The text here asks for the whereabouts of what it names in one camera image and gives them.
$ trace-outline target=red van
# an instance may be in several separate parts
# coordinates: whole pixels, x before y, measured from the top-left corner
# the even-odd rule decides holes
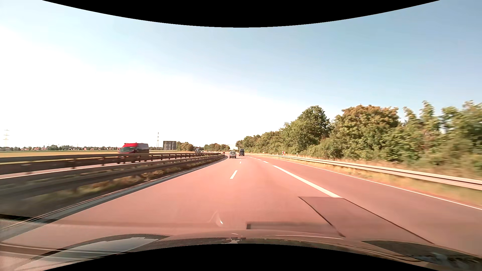
[[[149,153],[149,145],[146,143],[124,143],[119,153]]]

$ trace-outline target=large sign board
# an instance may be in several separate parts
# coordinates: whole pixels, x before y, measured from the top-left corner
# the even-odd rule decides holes
[[[177,141],[163,141],[162,142],[162,149],[163,150],[176,150],[176,142]]]

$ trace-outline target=utility pole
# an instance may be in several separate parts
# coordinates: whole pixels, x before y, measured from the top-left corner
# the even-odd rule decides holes
[[[4,147],[8,147],[8,146],[7,146],[7,143],[8,143],[8,132],[9,132],[8,129],[5,130],[5,134],[4,134],[5,138],[4,138],[4,140],[3,140],[4,145],[5,145]]]

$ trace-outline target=road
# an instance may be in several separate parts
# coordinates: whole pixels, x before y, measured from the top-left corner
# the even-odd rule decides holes
[[[225,159],[4,242],[54,249],[118,234],[246,228],[434,243],[482,255],[482,209],[251,155]]]

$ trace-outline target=lane marking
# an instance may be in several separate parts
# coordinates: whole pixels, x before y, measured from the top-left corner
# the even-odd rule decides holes
[[[292,161],[286,161],[286,160],[282,160],[282,161],[290,162],[290,163],[294,163],[294,164],[300,164],[300,163],[295,163],[295,162],[292,162]],[[332,171],[332,170],[329,170],[329,169],[319,168],[319,167],[315,167],[315,166],[311,166],[311,165],[307,165],[307,164],[300,164],[300,165],[305,165],[305,166],[309,166],[309,167],[316,168],[316,169],[326,170],[326,171],[333,172],[333,173],[336,173],[336,174],[345,175],[345,176],[348,176],[348,177],[352,177],[352,178],[364,180],[364,181],[371,182],[371,183],[381,184],[381,185],[384,185],[384,186],[388,186],[388,187],[392,187],[392,188],[404,190],[404,191],[407,191],[407,192],[412,192],[412,193],[415,193],[415,194],[419,194],[419,195],[431,197],[431,198],[438,199],[438,200],[441,200],[441,201],[446,201],[446,202],[450,202],[450,203],[455,203],[455,204],[458,204],[458,205],[462,205],[462,206],[466,206],[466,207],[470,207],[470,208],[474,208],[474,209],[477,209],[477,210],[481,210],[481,211],[482,211],[482,208],[478,208],[478,207],[471,206],[471,205],[467,205],[467,204],[463,204],[463,203],[454,202],[454,201],[451,201],[451,200],[447,200],[447,199],[443,199],[443,198],[439,198],[439,197],[427,195],[427,194],[424,194],[424,193],[415,192],[415,191],[412,191],[412,190],[408,190],[408,189],[404,189],[404,188],[400,188],[400,187],[396,187],[396,186],[392,186],[392,185],[388,185],[388,184],[383,184],[383,183],[379,183],[379,182],[375,182],[375,181],[370,181],[370,180],[363,179],[363,178],[360,178],[360,177],[355,177],[355,176],[351,176],[351,175],[348,175],[348,174],[343,174],[343,173],[339,173],[339,172]]]
[[[236,175],[236,172],[238,172],[238,171],[235,170],[234,173],[233,173],[233,175],[231,175],[231,178],[230,178],[230,179],[234,178],[234,176]]]
[[[298,176],[296,176],[295,174],[293,174],[293,173],[291,173],[291,172],[288,172],[288,171],[286,171],[286,170],[284,170],[284,169],[282,169],[282,168],[280,168],[280,167],[278,167],[278,166],[275,166],[275,165],[274,165],[274,167],[276,167],[277,169],[285,172],[285,173],[288,174],[288,175],[291,175],[291,176],[297,178],[298,180],[306,183],[307,185],[309,185],[309,186],[311,186],[311,187],[313,187],[313,188],[315,188],[315,189],[318,189],[319,191],[327,194],[327,195],[330,196],[330,197],[333,197],[333,198],[341,198],[341,197],[338,196],[337,194],[332,193],[332,192],[324,189],[323,187],[317,186],[316,184],[314,184],[314,183],[312,183],[312,182],[308,182],[307,180],[303,179],[302,177],[298,177]]]

